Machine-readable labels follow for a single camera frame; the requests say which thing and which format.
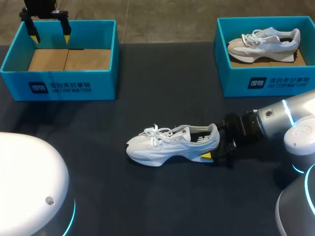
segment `screw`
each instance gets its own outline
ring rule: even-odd
[[[267,116],[267,117],[269,117],[269,116],[271,116],[271,115],[272,115],[272,111],[267,111],[267,112],[266,112],[266,116]]]

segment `blue box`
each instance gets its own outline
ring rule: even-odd
[[[114,100],[119,66],[116,21],[69,21],[72,32],[66,44],[59,21],[34,21],[40,36],[36,44],[21,23],[0,73],[15,101]],[[111,49],[108,70],[28,71],[35,49]],[[77,89],[56,85],[80,84]]]
[[[307,66],[232,67],[226,44],[241,34],[273,27],[301,32],[300,52]],[[218,18],[214,54],[225,97],[297,95],[315,89],[315,25],[310,17]],[[292,81],[289,86],[283,81]]]

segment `cardboard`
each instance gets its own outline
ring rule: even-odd
[[[111,50],[69,50],[64,70],[108,70]]]
[[[36,49],[28,71],[63,71],[68,49]]]
[[[230,56],[232,67],[264,67],[264,66],[305,66],[306,63],[300,50],[297,50],[297,57],[294,62],[275,61],[270,58],[259,58],[254,63],[243,63]]]

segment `logo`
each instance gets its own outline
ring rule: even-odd
[[[32,93],[48,93],[44,82],[29,82]]]
[[[248,89],[262,89],[266,83],[266,77],[252,77]]]

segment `blue led light ring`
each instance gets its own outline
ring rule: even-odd
[[[70,223],[68,225],[68,228],[66,229],[65,233],[63,234],[63,236],[65,236],[68,233],[68,231],[69,231],[69,229],[70,229],[70,227],[72,225],[73,219],[74,219],[74,214],[75,214],[75,200],[74,200],[74,209],[73,209],[72,218],[71,218],[71,221],[70,221]]]
[[[315,215],[315,207],[312,203],[312,200],[311,200],[311,197],[310,197],[310,193],[309,193],[309,187],[308,187],[308,179],[309,179],[309,174],[310,174],[310,171],[312,169],[312,167],[314,166],[312,165],[309,170],[306,172],[306,175],[305,175],[305,180],[304,180],[304,188],[305,188],[305,193],[306,193],[306,198],[307,198],[307,201],[309,202],[309,205],[310,205],[310,208],[313,212],[313,214]]]
[[[287,116],[289,117],[289,120],[291,122],[291,125],[293,126],[294,125],[294,122],[293,122],[293,118],[292,118],[292,115],[291,115],[291,111],[289,109],[289,107],[287,106],[287,102],[286,100],[282,100],[283,102],[283,105],[284,105],[284,110],[285,110],[285,113],[287,114]]]
[[[292,164],[292,166],[293,166],[293,168],[294,168],[297,172],[299,172],[299,173],[301,173],[301,174],[304,174],[304,171],[301,171],[301,170],[297,169],[293,164]]]

